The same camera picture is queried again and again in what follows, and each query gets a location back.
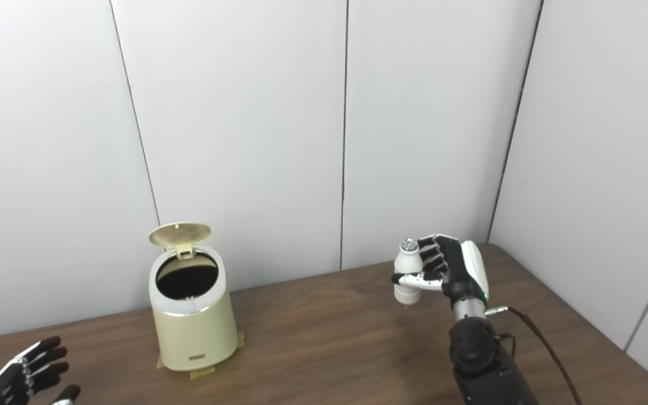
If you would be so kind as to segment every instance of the white bottle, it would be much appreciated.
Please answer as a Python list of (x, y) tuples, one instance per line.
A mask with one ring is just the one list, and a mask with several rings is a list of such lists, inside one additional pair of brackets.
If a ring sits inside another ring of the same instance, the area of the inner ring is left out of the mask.
[[(419, 245), (414, 239), (407, 239), (399, 246), (399, 254), (394, 259), (394, 273), (419, 273), (424, 268), (424, 263), (419, 257)], [(416, 287), (394, 285), (394, 297), (404, 305), (414, 305), (421, 298), (421, 290)]]

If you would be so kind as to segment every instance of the wooden table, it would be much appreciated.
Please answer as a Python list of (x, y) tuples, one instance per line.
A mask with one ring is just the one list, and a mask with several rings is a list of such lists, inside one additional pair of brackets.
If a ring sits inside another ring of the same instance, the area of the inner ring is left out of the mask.
[[(648, 403), (648, 372), (527, 270), (493, 245), (481, 253), (489, 304), (529, 313), (586, 405)], [(69, 348), (62, 384), (82, 386), (79, 405), (226, 403), (425, 405), (463, 403), (450, 371), (448, 300), (394, 300), (391, 262), (232, 293), (246, 346), (213, 374), (156, 369), (148, 308), (0, 336), (0, 367), (34, 341), (59, 334)], [(542, 405), (573, 403), (542, 344), (514, 315), (493, 320), (517, 336), (516, 361)], [(53, 390), (34, 403), (48, 403)]]

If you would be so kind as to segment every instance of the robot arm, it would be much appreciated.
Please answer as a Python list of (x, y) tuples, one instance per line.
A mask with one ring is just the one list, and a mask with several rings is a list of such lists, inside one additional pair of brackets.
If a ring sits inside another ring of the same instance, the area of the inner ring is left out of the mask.
[(422, 271), (394, 274), (394, 284), (439, 289), (457, 322), (449, 331), (449, 358), (467, 405), (537, 405), (519, 368), (486, 318), (489, 285), (478, 247), (442, 234), (417, 241)]
[[(0, 370), (0, 405), (26, 405), (31, 397), (61, 381), (61, 374), (69, 369), (67, 362), (52, 362), (66, 356), (60, 346), (61, 338), (54, 336), (26, 348)], [(52, 405), (72, 405), (79, 396), (80, 387), (69, 385)]]

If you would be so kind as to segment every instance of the beige trash can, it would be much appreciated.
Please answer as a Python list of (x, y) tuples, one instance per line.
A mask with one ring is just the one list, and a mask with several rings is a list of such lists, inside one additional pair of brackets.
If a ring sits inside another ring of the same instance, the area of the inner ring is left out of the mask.
[(149, 297), (161, 361), (173, 371), (209, 367), (237, 347), (227, 277), (221, 256), (199, 244), (211, 234), (201, 223), (169, 223), (149, 240), (166, 248), (151, 266)]

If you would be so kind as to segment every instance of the open lid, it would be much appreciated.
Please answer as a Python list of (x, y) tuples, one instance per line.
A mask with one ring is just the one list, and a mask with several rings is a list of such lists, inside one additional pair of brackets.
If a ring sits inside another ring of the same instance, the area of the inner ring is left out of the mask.
[(212, 229), (203, 223), (173, 222), (153, 230), (149, 241), (164, 248), (176, 248), (177, 258), (182, 260), (194, 256), (192, 244), (205, 240), (211, 234)]

